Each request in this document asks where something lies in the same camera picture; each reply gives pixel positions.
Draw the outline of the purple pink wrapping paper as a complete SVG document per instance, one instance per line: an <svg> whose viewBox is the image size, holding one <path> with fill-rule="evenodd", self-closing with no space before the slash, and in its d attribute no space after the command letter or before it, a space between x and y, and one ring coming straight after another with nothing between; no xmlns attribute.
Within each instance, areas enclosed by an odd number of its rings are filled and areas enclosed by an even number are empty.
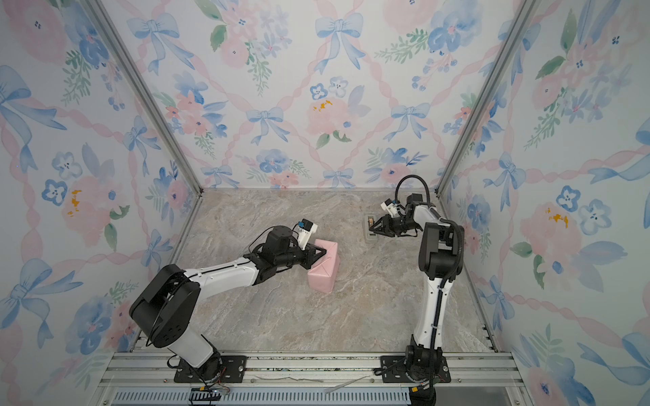
<svg viewBox="0 0 650 406"><path fill-rule="evenodd" d="M338 270L340 267L339 245L328 240L315 240L317 247L327 251L307 273L309 287L324 294L333 292Z"/></svg>

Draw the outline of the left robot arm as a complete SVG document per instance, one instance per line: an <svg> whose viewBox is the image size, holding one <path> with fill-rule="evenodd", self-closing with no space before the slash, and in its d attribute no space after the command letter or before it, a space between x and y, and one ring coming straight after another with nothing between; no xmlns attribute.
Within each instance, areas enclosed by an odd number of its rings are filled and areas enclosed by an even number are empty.
<svg viewBox="0 0 650 406"><path fill-rule="evenodd" d="M228 369L217 348L191 328L199 301L262 284L295 266L308 271L333 271L338 266L335 243L311 243L317 228L306 220L295 228L273 226L263 232L264 242L234 261L197 269L169 264L158 272L131 305L129 315L148 344L179 357L176 382L214 383Z"/></svg>

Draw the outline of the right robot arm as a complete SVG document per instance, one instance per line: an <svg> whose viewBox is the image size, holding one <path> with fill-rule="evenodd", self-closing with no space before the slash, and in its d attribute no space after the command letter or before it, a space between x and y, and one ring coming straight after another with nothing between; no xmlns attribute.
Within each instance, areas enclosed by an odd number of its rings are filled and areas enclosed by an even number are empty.
<svg viewBox="0 0 650 406"><path fill-rule="evenodd" d="M450 291L464 265L464 229L423 202L402 206L387 200L381 207L385 215L370 226L371 233L401 238L413 230L421 235L417 262L425 277L424 300L406 348L406 374L414 382L443 381L443 321Z"/></svg>

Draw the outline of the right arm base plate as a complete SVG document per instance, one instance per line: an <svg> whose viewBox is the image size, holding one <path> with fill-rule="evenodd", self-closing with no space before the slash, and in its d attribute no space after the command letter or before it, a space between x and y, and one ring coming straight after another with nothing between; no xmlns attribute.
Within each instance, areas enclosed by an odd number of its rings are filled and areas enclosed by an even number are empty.
<svg viewBox="0 0 650 406"><path fill-rule="evenodd" d="M421 385L433 379L434 384L450 383L450 367L443 355L435 355L433 364L427 361L407 361L406 356L383 355L380 367L373 370L383 383L408 383Z"/></svg>

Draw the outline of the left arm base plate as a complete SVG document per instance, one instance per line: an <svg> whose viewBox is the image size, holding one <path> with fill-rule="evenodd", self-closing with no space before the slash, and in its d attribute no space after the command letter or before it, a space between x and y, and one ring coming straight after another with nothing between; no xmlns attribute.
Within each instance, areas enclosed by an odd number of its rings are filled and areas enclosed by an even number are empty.
<svg viewBox="0 0 650 406"><path fill-rule="evenodd" d="M245 355L213 355L201 367L180 359L174 367L175 383L242 383L248 358Z"/></svg>

